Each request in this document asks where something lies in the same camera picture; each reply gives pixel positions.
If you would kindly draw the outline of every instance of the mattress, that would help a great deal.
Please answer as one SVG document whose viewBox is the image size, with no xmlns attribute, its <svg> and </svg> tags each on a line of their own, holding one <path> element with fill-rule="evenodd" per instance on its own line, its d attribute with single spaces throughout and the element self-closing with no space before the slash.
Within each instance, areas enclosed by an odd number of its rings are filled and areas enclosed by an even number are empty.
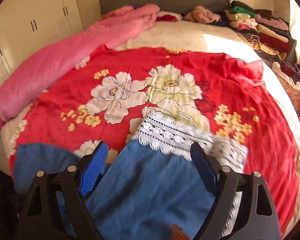
<svg viewBox="0 0 300 240">
<path fill-rule="evenodd" d="M 223 52 L 233 58 L 242 59 L 247 63 L 261 59 L 245 44 L 242 38 L 231 29 L 185 21 L 176 23 L 156 22 L 153 28 L 144 31 L 137 38 L 128 40 L 125 44 L 118 46 L 116 50 L 136 49 L 140 47 L 165 47 L 170 50 L 185 49 L 212 53 Z M 285 236 L 300 218 L 300 122 L 288 95 L 277 77 L 266 65 L 263 80 L 266 83 L 267 91 L 282 110 L 297 145 L 296 172 L 299 180 L 299 190 L 294 216 L 285 229 Z M 30 106 L 27 106 L 18 117 L 7 122 L 3 127 L 1 133 L 6 152 L 8 152 L 7 146 L 16 127 L 29 109 Z"/>
</svg>

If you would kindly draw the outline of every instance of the blue gripper pad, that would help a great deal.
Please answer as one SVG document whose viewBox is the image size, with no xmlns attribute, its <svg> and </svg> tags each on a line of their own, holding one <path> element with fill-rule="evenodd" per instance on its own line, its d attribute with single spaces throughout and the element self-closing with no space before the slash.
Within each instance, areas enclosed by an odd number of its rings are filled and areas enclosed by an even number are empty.
<svg viewBox="0 0 300 240">
<path fill-rule="evenodd" d="M 94 156 L 92 157 L 91 162 L 81 175 L 81 184 L 78 191 L 82 197 L 84 197 L 87 192 L 92 191 L 108 156 L 108 145 L 104 142 L 101 142 L 101 146 L 99 148 L 96 147 L 92 154 L 94 154 Z"/>
</svg>

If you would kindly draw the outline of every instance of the white wardrobe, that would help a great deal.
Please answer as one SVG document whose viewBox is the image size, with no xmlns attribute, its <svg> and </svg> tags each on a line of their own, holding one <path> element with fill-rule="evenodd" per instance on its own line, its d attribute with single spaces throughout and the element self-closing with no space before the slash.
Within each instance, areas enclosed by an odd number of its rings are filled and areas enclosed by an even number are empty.
<svg viewBox="0 0 300 240">
<path fill-rule="evenodd" d="M 82 31 L 76 0 L 4 0 L 0 5 L 0 86 L 32 53 Z"/>
</svg>

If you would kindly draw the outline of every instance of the dark red garment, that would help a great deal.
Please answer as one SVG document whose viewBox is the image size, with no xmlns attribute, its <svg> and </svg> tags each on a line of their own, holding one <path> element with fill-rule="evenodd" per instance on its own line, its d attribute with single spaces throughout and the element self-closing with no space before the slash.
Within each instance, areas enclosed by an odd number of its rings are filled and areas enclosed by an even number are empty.
<svg viewBox="0 0 300 240">
<path fill-rule="evenodd" d="M 270 37 L 267 34 L 260 34 L 260 42 L 268 45 L 269 47 L 276 49 L 280 53 L 288 53 L 290 51 L 290 45 L 288 43 L 284 43 L 276 38 Z"/>
<path fill-rule="evenodd" d="M 242 124 L 251 125 L 252 133 L 244 134 L 244 144 L 249 149 L 244 172 L 251 174 L 258 170 L 262 173 L 276 205 L 283 233 L 294 214 L 298 193 L 296 144 L 282 111 L 266 90 L 262 80 L 264 65 L 261 60 L 248 64 L 224 53 L 188 51 L 170 54 L 163 48 L 113 51 L 104 46 L 90 57 L 85 67 L 70 70 L 51 85 L 48 92 L 37 98 L 24 118 L 28 124 L 16 141 L 16 149 L 20 144 L 44 143 L 73 152 L 86 141 L 102 140 L 108 144 L 109 149 L 120 152 L 130 133 L 130 120 L 142 117 L 141 112 L 145 106 L 157 105 L 147 101 L 143 105 L 128 108 L 129 113 L 117 124 L 106 123 L 106 110 L 101 111 L 98 113 L 101 122 L 96 127 L 76 124 L 71 117 L 62 121 L 60 114 L 71 110 L 78 114 L 77 108 L 93 98 L 91 90 L 101 85 L 104 78 L 94 79 L 95 73 L 107 69 L 107 77 L 110 79 L 119 72 L 126 72 L 132 81 L 143 81 L 150 76 L 152 69 L 172 64 L 188 80 L 193 75 L 195 84 L 191 85 L 201 88 L 202 99 L 194 100 L 192 107 L 209 119 L 213 134 L 223 128 L 214 120 L 221 104 L 228 106 L 227 114 L 237 113 L 241 115 Z M 178 80 L 177 75 L 169 82 L 172 84 Z M 75 124 L 75 129 L 68 131 L 71 123 Z M 18 151 L 9 159 L 11 170 L 17 154 Z"/>
<path fill-rule="evenodd" d="M 164 15 L 161 17 L 157 17 L 157 19 L 155 20 L 156 22 L 177 22 L 177 18 L 172 16 L 172 15 Z"/>
</svg>

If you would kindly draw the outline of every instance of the purple garment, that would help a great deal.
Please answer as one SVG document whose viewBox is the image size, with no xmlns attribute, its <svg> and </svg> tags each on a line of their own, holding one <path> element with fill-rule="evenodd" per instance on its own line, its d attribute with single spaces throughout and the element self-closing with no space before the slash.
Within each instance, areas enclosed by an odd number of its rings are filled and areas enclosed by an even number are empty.
<svg viewBox="0 0 300 240">
<path fill-rule="evenodd" d="M 281 67 L 281 70 L 283 73 L 285 73 L 287 76 L 291 77 L 294 83 L 297 83 L 297 81 L 300 82 L 300 65 L 299 64 L 293 64 L 291 65 L 288 62 L 285 61 L 278 61 Z"/>
</svg>

